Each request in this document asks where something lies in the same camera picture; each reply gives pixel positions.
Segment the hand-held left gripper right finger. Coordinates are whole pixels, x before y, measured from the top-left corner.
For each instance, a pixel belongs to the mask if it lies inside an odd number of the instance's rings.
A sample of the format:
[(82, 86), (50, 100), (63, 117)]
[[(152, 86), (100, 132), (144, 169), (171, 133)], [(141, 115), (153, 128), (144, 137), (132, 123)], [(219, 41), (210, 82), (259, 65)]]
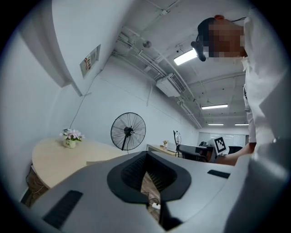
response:
[(153, 152), (147, 152), (147, 172), (160, 193), (159, 224), (165, 230), (171, 230), (182, 224), (182, 221), (172, 216), (167, 203), (184, 196), (191, 185), (191, 175), (186, 169)]

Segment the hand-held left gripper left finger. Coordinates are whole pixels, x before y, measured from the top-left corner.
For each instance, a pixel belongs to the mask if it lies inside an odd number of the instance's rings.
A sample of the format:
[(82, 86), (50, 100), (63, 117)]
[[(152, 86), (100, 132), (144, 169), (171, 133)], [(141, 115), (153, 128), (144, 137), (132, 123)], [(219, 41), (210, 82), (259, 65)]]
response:
[(147, 152), (140, 152), (113, 167), (107, 175), (109, 189), (126, 203), (148, 203), (141, 186), (146, 173)]

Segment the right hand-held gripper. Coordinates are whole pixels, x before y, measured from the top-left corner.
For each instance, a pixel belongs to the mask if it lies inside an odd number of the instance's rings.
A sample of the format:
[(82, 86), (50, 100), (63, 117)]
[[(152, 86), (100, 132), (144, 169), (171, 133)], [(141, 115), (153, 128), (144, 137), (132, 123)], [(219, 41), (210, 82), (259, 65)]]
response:
[(216, 156), (225, 156), (228, 154), (228, 146), (223, 137), (213, 138), (213, 145)]

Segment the person's right forearm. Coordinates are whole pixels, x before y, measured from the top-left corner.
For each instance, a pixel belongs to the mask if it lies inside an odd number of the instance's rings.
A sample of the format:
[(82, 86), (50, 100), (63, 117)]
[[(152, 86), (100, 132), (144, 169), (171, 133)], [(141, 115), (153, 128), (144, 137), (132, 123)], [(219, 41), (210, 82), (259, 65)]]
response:
[(228, 154), (226, 156), (218, 157), (216, 159), (215, 163), (235, 166), (235, 164), (240, 156), (252, 154), (254, 152), (255, 147), (256, 147), (256, 142), (250, 142), (247, 145), (245, 145), (241, 150), (239, 150), (233, 154)]

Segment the black office desk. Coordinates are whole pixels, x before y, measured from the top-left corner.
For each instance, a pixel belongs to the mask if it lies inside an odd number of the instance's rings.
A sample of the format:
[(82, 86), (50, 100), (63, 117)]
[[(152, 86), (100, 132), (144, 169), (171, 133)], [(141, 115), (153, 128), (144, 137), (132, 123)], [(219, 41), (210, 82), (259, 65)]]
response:
[(198, 146), (179, 145), (178, 152), (182, 154), (184, 159), (209, 162), (213, 149), (214, 147), (211, 144), (202, 141)]

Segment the light wooden desk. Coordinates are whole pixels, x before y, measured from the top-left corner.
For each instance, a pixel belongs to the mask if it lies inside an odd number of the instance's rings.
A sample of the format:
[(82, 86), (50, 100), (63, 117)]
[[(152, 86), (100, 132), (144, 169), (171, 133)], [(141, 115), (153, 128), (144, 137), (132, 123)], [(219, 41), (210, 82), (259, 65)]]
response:
[(154, 152), (161, 152), (170, 156), (175, 156), (178, 157), (176, 152), (172, 152), (170, 150), (168, 150), (165, 147), (161, 147), (160, 145), (151, 145), (151, 144), (147, 144), (147, 150), (148, 151), (154, 151)]

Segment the black standing fan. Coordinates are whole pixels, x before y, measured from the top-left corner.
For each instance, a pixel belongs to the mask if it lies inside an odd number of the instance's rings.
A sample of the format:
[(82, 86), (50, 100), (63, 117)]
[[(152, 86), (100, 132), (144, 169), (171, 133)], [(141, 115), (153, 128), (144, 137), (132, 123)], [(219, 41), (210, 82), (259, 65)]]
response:
[(110, 137), (113, 144), (122, 151), (137, 148), (146, 135), (146, 124), (142, 117), (133, 112), (118, 116), (111, 126)]

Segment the beige oval table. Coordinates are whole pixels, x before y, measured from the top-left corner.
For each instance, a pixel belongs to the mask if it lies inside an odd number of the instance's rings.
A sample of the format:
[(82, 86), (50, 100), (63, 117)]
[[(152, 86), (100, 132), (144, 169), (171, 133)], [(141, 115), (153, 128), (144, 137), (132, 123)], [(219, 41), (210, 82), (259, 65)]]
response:
[(92, 140), (78, 142), (75, 148), (63, 146), (57, 138), (41, 140), (32, 152), (35, 173), (47, 188), (52, 188), (87, 162), (110, 160), (127, 154), (116, 147)]

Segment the white pot with pink flowers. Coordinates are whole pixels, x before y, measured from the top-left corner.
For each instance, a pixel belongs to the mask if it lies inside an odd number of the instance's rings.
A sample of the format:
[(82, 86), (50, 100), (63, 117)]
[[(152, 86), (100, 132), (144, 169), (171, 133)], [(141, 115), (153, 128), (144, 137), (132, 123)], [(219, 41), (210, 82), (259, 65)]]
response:
[(77, 142), (81, 142), (85, 136), (76, 129), (64, 129), (60, 134), (62, 136), (63, 146), (66, 148), (75, 148)]

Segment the white air conditioner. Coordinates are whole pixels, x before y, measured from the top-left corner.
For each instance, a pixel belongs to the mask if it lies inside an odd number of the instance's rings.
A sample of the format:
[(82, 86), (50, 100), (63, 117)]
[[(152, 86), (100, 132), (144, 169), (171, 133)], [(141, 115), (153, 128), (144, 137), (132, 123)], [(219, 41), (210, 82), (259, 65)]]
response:
[(168, 97), (179, 97), (185, 91), (185, 87), (174, 73), (159, 79), (156, 86)]

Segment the person in white shirt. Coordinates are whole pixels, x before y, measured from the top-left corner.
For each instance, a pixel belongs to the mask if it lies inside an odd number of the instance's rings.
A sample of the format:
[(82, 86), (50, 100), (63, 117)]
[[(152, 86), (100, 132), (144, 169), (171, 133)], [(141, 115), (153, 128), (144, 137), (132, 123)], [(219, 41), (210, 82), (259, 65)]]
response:
[(291, 61), (274, 28), (255, 7), (244, 23), (248, 56), (244, 100), (249, 141), (262, 145), (291, 137)]

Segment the white ceiling pipes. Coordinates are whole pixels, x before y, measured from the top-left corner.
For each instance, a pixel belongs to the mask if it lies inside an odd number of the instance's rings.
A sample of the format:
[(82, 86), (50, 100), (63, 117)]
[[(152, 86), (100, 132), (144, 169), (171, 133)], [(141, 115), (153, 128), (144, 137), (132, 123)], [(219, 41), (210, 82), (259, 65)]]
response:
[(130, 27), (123, 26), (115, 41), (111, 55), (142, 72), (155, 84), (159, 79), (174, 73), (185, 87), (185, 91), (179, 97), (170, 98), (175, 98), (181, 109), (194, 122), (194, 125), (201, 129), (205, 118), (189, 85), (165, 55), (160, 53), (154, 46), (144, 48), (143, 41), (145, 39), (140, 34)]

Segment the grey electrical wall panel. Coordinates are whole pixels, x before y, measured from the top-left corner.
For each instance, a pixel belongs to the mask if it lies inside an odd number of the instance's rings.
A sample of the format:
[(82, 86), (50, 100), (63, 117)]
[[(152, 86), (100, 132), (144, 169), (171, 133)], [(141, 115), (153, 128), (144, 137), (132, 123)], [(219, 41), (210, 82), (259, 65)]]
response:
[(82, 76), (83, 76), (84, 79), (87, 76), (87, 74), (90, 72), (92, 67), (95, 65), (95, 63), (99, 60), (100, 47), (101, 47), (101, 45), (98, 45), (80, 63), (80, 70), (81, 70), (81, 73), (82, 73)]

